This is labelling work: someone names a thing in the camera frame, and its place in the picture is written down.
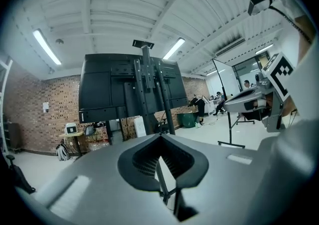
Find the person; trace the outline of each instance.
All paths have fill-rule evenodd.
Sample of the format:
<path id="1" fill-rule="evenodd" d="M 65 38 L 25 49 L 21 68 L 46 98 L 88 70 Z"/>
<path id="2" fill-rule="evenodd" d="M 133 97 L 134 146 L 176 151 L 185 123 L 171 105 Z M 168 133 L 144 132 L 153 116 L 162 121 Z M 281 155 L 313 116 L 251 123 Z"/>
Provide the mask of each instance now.
<path id="1" fill-rule="evenodd" d="M 219 96 L 221 100 L 220 100 L 219 104 L 218 104 L 217 107 L 216 107 L 216 112 L 213 114 L 214 116 L 216 116 L 219 111 L 220 111 L 222 114 L 225 112 L 225 111 L 223 110 L 223 105 L 224 105 L 224 103 L 225 103 L 225 97 L 224 97 L 224 95 L 223 95 L 222 93 L 220 93 L 220 92 L 217 92 L 217 96 Z"/>
<path id="2" fill-rule="evenodd" d="M 245 80 L 245 81 L 244 81 L 244 86 L 245 86 L 246 88 L 250 88 L 249 80 Z"/>
<path id="3" fill-rule="evenodd" d="M 194 95 L 193 99 L 189 103 L 189 106 L 193 105 L 198 108 L 198 117 L 195 124 L 196 128 L 198 128 L 204 124 L 205 101 L 202 99 L 202 96 Z"/>

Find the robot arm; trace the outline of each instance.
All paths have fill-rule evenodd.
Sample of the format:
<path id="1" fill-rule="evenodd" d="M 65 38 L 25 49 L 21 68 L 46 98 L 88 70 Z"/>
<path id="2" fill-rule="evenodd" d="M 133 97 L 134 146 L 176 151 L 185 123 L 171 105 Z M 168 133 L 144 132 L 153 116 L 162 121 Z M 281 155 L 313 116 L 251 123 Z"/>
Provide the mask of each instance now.
<path id="1" fill-rule="evenodd" d="M 242 113 L 248 120 L 262 121 L 268 132 L 283 130 L 282 111 L 284 101 L 289 97 L 285 82 L 292 72 L 293 67 L 284 54 L 275 54 L 262 72 L 256 74 L 256 87 L 226 101 L 224 109 Z M 272 97 L 270 105 L 266 101 L 269 96 Z"/>

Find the brick wall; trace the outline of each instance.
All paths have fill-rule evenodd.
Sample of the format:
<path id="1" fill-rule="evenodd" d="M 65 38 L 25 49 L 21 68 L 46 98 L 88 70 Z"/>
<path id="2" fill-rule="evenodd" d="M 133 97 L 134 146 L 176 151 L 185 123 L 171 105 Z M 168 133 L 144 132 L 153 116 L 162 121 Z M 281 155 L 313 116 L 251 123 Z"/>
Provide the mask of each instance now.
<path id="1" fill-rule="evenodd" d="M 204 80 L 183 78 L 183 82 L 189 100 L 194 94 L 209 96 Z M 24 149 L 55 152 L 66 123 L 76 122 L 78 130 L 82 130 L 85 125 L 80 125 L 78 118 L 79 83 L 80 75 L 41 81 L 13 63 L 5 89 L 4 115 L 20 125 Z M 48 113 L 42 110 L 43 102 L 49 102 Z M 178 126 L 177 113 L 189 111 L 187 106 L 172 109 L 174 125 Z M 162 115 L 155 114 L 158 120 Z M 126 119 L 122 119 L 125 138 L 136 137 L 133 118 L 127 122 L 128 127 Z M 86 151 L 85 138 L 79 141 L 82 151 Z"/>

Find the floor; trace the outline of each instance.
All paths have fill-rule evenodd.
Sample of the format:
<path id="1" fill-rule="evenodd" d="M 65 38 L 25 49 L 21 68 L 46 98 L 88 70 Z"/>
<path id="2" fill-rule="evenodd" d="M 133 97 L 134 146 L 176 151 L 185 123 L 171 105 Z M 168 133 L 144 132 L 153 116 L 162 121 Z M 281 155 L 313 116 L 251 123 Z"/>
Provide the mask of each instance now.
<path id="1" fill-rule="evenodd" d="M 231 114 L 232 124 L 237 120 L 237 113 Z M 283 123 L 288 127 L 290 117 L 283 119 Z M 296 116 L 293 124 L 300 121 L 300 117 Z M 176 135 L 209 144 L 218 144 L 217 141 L 229 141 L 228 117 L 227 114 L 217 116 L 209 116 L 204 118 L 205 125 L 200 128 L 180 128 L 176 130 Z M 121 144 L 122 135 L 117 132 L 114 135 L 114 144 Z M 262 122 L 256 121 L 252 123 L 241 123 L 235 125 L 232 129 L 232 140 L 235 144 L 246 145 L 247 149 L 257 150 L 261 141 L 269 136 L 276 136 L 278 133 L 268 133 Z M 58 161 L 55 156 L 45 156 L 21 152 L 13 154 L 15 156 L 14 163 L 18 165 L 30 185 L 36 189 L 41 188 L 46 182 L 52 180 L 58 173 L 71 165 L 74 159 L 68 161 Z M 175 188 L 175 180 L 170 174 L 168 167 L 162 159 L 160 165 L 165 177 L 168 190 Z M 173 209 L 174 196 L 168 201 L 167 207 Z"/>

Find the black vent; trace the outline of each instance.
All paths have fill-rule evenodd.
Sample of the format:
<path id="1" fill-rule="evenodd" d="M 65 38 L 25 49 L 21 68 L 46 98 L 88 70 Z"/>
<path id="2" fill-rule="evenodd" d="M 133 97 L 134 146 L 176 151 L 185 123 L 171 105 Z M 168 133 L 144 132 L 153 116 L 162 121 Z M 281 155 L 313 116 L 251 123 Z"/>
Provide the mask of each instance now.
<path id="1" fill-rule="evenodd" d="M 242 43 L 244 43 L 246 40 L 245 38 L 241 38 L 241 39 L 238 39 L 236 41 L 234 41 L 233 43 L 229 44 L 228 46 L 224 47 L 223 49 L 221 49 L 220 51 L 216 52 L 215 55 L 216 56 L 221 56 L 222 54 L 230 51 L 231 49 L 241 45 Z"/>

